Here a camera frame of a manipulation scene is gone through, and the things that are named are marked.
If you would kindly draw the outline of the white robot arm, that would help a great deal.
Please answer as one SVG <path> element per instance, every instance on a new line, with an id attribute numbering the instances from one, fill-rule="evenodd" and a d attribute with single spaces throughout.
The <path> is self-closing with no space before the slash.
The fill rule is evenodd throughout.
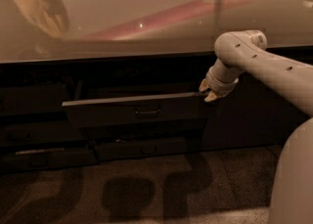
<path id="1" fill-rule="evenodd" d="M 313 224 L 313 67 L 266 51 L 259 30 L 231 31 L 214 43 L 217 57 L 199 90 L 226 97 L 247 72 L 309 116 L 286 141 L 276 169 L 268 224 Z"/>

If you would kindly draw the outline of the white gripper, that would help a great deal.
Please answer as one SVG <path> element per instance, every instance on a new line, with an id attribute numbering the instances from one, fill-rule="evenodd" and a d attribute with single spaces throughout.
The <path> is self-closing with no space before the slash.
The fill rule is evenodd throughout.
<path id="1" fill-rule="evenodd" d="M 203 93 L 210 89 L 204 100 L 207 103 L 213 102 L 218 98 L 224 98 L 229 93 L 231 93 L 237 85 L 238 81 L 238 78 L 232 82 L 220 81 L 213 73 L 213 68 L 211 67 L 206 74 L 206 78 L 201 82 L 199 91 Z"/>

